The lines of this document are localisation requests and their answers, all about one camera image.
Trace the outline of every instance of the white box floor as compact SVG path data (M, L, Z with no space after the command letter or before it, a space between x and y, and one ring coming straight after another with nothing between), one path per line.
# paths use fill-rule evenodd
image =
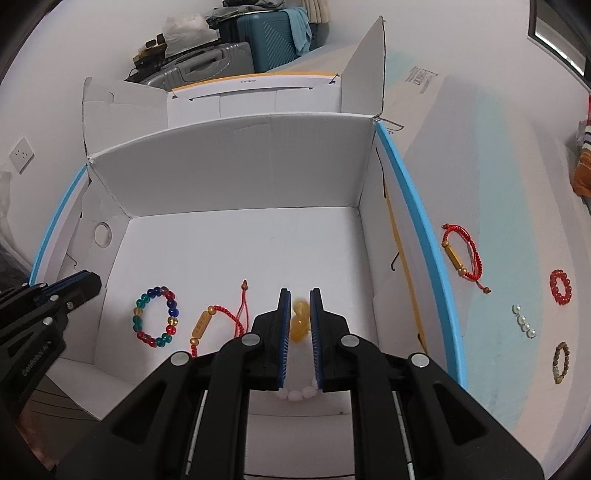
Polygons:
M292 299L322 293L324 307L347 318L353 333L376 343L373 289L359 212L355 208L229 210L135 218L130 221L107 285L95 366L131 385L139 384L173 352L189 349L201 312L211 304L236 312L240 285L248 280L251 324L277 308L281 288ZM177 334L164 348L144 345L132 330L136 299L166 285L176 293ZM167 307L153 300L144 330L164 332ZM210 322L199 354L217 351L232 338L233 323L221 313ZM302 389L314 377L310 336L291 343L286 387ZM322 416L350 412L348 393L291 403L272 393L251 395L250 413Z

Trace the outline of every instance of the cardboard box flap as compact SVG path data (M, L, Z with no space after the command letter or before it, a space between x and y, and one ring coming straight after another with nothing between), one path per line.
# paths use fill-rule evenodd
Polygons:
M88 77L82 97L86 155L168 128L168 92L122 80Z
M369 29L341 75L341 110L378 116L384 110L386 37L384 19Z

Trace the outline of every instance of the gray suitcase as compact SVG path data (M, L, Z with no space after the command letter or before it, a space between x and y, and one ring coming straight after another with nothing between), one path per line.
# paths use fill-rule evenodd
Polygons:
M188 53L140 83L170 92L189 83L249 73L255 73L250 45L247 42L226 43L206 51Z

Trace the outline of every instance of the pearl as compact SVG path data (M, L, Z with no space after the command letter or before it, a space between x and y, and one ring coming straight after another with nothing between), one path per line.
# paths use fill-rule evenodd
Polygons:
M289 395L289 391L286 388L280 388L275 392L275 395L280 398L281 400L287 400L287 396Z
M302 401L304 396L299 390L292 390L287 394L287 400L289 401Z
M304 389L301 391L301 394L303 395L304 398L312 398L317 393L318 393L318 390L315 389L314 387L304 387Z

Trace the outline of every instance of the electrical outlet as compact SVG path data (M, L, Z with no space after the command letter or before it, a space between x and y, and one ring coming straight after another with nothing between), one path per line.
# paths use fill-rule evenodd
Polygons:
M10 160L19 173L29 165L35 154L25 137L22 137L14 150L10 153Z

